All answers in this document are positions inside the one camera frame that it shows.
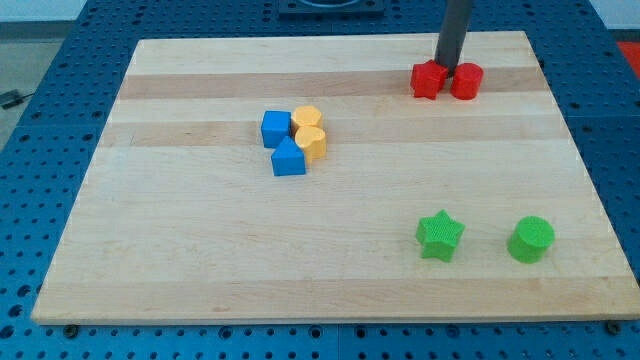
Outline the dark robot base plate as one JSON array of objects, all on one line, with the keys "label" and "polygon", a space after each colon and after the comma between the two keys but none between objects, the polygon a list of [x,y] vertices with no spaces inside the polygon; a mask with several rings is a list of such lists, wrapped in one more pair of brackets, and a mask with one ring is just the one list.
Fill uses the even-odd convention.
[{"label": "dark robot base plate", "polygon": [[383,0],[276,0],[280,17],[298,15],[380,15]]}]

